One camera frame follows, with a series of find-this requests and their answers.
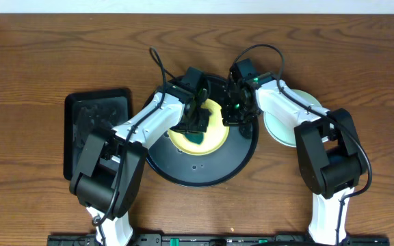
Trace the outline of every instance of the green object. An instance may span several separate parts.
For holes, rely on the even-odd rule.
[[[185,137],[195,144],[201,144],[203,142],[203,133],[187,133]]]
[[[179,246],[179,239],[178,238],[171,238],[170,239],[170,246]]]

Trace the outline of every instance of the wood grain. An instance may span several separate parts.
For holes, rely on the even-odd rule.
[[[346,228],[394,245],[394,16],[139,14],[0,15],[0,245],[92,230],[62,175],[66,95],[127,87],[139,111],[161,83],[149,46],[174,74],[195,66],[226,76],[260,42],[282,49],[290,87],[352,114],[374,177],[350,200]],[[263,70],[280,63],[271,51],[249,56]],[[260,123],[252,160],[216,187],[180,187],[146,166],[131,224],[170,234],[305,232],[311,193],[296,151]]]

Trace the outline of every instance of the white backdrop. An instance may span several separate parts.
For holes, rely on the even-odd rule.
[[[394,0],[0,0],[0,13],[394,14]]]

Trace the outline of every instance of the wooden table surface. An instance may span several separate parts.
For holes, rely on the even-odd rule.
[[[140,14],[0,15],[0,245],[92,231],[62,175],[66,95],[128,87],[138,112],[161,83],[149,46],[174,74],[195,66],[226,76],[241,50],[262,42],[286,55],[290,87],[352,114],[374,176],[350,200],[346,228],[394,245],[394,16]],[[249,57],[263,71],[280,63],[265,49]],[[166,234],[305,232],[312,199],[296,150],[274,141],[262,119],[259,130],[249,164],[215,187],[180,187],[146,165],[131,225]]]

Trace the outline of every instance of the yellow plate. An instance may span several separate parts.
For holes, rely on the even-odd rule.
[[[206,133],[203,133],[201,144],[193,143],[183,134],[168,130],[171,142],[183,152],[192,155],[210,154],[221,147],[229,134],[229,127],[222,122],[221,106],[215,101],[208,99],[202,104],[203,109],[211,112]]]

